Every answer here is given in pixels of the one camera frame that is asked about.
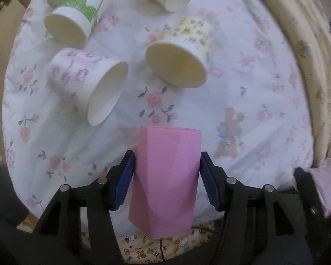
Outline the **pink faceted plastic cup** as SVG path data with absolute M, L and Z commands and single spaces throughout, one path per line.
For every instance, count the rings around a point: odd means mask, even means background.
M 129 220 L 151 239 L 191 231 L 201 155 L 201 131 L 142 126 Z

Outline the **pink patterned paper cup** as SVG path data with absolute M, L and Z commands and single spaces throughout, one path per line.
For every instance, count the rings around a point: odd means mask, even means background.
M 122 94 L 128 63 L 68 47 L 53 57 L 47 74 L 59 97 L 90 126 L 98 126 Z

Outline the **yellow patterned paper cup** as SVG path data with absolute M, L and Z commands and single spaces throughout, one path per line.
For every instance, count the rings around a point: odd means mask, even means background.
M 183 88 L 197 88 L 207 79 L 206 63 L 212 42 L 212 26 L 202 17 L 189 16 L 151 44 L 145 59 L 165 82 Z

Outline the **white green-print paper cup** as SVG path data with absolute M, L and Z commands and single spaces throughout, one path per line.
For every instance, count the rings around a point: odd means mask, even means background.
M 44 18 L 44 26 L 58 42 L 81 49 L 111 4 L 112 0 L 66 0 Z

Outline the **white floral bed sheet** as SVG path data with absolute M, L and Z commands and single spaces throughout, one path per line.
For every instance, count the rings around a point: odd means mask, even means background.
M 88 186 L 128 150 L 136 157 L 142 126 L 201 131 L 201 153 L 250 187 L 279 188 L 292 181 L 294 166 L 312 165 L 301 73 L 260 0 L 191 0 L 172 13 L 151 0 L 112 0 L 79 49 L 128 63 L 122 94 L 98 126 L 74 112 L 48 81 L 53 57 L 68 48 L 44 26 L 54 10 L 48 0 L 31 1 L 5 75 L 6 163 L 17 197 L 32 214 L 40 217 L 63 184 Z M 207 79 L 193 89 L 165 82 L 145 59 L 151 44 L 189 16 L 202 17 L 213 28 Z M 124 203 L 111 214 L 117 235 L 142 232 L 128 217 L 132 185 L 133 177 Z M 198 176 L 192 226 L 222 215 Z

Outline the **cream bear-print duvet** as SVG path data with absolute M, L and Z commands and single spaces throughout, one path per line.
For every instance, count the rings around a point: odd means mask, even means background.
M 263 0 L 285 32 L 296 55 L 314 137 L 319 167 L 331 148 L 331 28 L 318 0 Z

